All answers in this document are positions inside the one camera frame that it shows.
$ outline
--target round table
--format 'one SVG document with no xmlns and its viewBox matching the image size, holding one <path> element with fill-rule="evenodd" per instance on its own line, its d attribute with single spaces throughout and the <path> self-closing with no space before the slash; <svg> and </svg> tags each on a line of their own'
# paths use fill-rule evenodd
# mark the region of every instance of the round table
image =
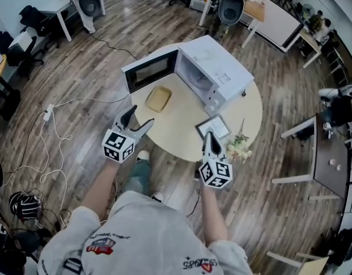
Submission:
<svg viewBox="0 0 352 275">
<path fill-rule="evenodd" d="M 164 110 L 157 113 L 149 109 L 145 102 L 159 85 L 170 89 L 172 96 Z M 135 116 L 139 124 L 155 119 L 148 132 L 153 142 L 178 158 L 190 162 L 201 160 L 203 140 L 195 127 L 210 116 L 204 110 L 205 104 L 177 74 L 170 74 L 147 85 L 131 94 L 131 99 L 132 104 L 137 105 Z M 231 134 L 223 140 L 237 135 L 244 119 L 243 134 L 249 137 L 249 146 L 255 140 L 262 122 L 262 101 L 255 82 L 246 88 L 245 97 L 232 100 L 219 114 L 231 130 Z"/>
</svg>

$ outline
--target white microwave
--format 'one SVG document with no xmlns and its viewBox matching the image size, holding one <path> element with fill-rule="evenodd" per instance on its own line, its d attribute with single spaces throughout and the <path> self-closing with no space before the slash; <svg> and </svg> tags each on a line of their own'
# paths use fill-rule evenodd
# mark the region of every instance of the white microwave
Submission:
<svg viewBox="0 0 352 275">
<path fill-rule="evenodd" d="M 176 73 L 198 95 L 214 116 L 242 95 L 254 80 L 252 74 L 210 36 L 170 45 L 122 68 L 133 93 L 171 73 Z"/>
</svg>

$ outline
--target wooden floor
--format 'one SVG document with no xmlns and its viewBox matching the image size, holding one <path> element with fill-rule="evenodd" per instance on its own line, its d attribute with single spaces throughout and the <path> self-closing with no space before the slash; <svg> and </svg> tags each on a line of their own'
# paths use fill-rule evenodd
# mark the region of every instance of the wooden floor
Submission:
<svg viewBox="0 0 352 275">
<path fill-rule="evenodd" d="M 105 0 L 106 16 L 96 19 L 95 36 L 111 46 L 127 48 L 141 58 L 157 48 L 189 41 L 204 34 L 198 27 L 201 13 L 187 9 L 182 3 L 172 7 L 162 0 Z M 22 101 L 14 117 L 5 123 L 0 119 L 0 162 L 3 170 L 12 171 L 20 163 L 26 136 L 36 116 L 51 104 L 76 97 L 95 97 L 112 101 L 123 95 L 120 68 L 134 61 L 124 51 L 109 49 L 105 43 L 86 34 L 78 22 L 73 41 L 62 40 L 59 49 L 51 48 L 45 64 L 33 70 L 30 81 L 22 78 L 17 84 Z M 234 26 L 222 45 L 254 76 L 263 103 L 263 120 L 258 137 L 251 146 L 253 155 L 244 164 L 234 165 L 234 181 L 230 189 L 218 193 L 220 208 L 232 239 L 245 248 L 255 273 L 291 274 L 285 264 L 265 255 L 266 251 L 294 258 L 296 252 L 309 252 L 319 235 L 326 235 L 339 222 L 341 201 L 309 202 L 309 195 L 329 194 L 313 183 L 274 185 L 272 178 L 305 174 L 310 169 L 311 146 L 304 147 L 292 139 L 281 139 L 280 133 L 320 110 L 317 91 L 332 83 L 325 82 L 327 72 L 314 62 L 303 69 L 303 60 L 295 48 L 283 54 L 258 36 L 245 49 L 241 44 L 248 31 Z M 126 99 L 121 105 L 129 104 Z M 89 100 L 75 101 L 54 110 L 57 131 L 61 136 L 73 135 L 62 142 L 64 172 L 68 191 L 64 208 L 77 207 L 100 170 L 104 158 L 101 141 L 110 128 L 118 104 Z M 45 166 L 45 148 L 39 132 L 40 118 L 29 138 L 24 164 Z M 50 152 L 49 170 L 58 169 L 61 155 L 53 122 L 43 128 L 43 137 Z M 138 150 L 151 151 L 152 186 L 161 190 L 166 203 L 185 215 L 197 200 L 197 185 L 192 180 L 194 164 L 180 160 L 155 146 L 148 138 Z M 124 184 L 132 163 L 122 166 L 118 187 Z M 9 184 L 0 189 L 0 210 L 8 222 L 13 220 L 7 201 L 15 191 L 37 187 L 45 195 L 44 207 L 57 215 L 65 190 L 61 174 L 52 174 L 40 183 L 40 174 L 31 169 L 19 170 Z M 114 202 L 114 194 L 109 207 Z M 190 217 L 195 232 L 202 237 L 201 211 L 198 204 Z M 54 215 L 47 211 L 42 224 L 53 229 Z"/>
</svg>

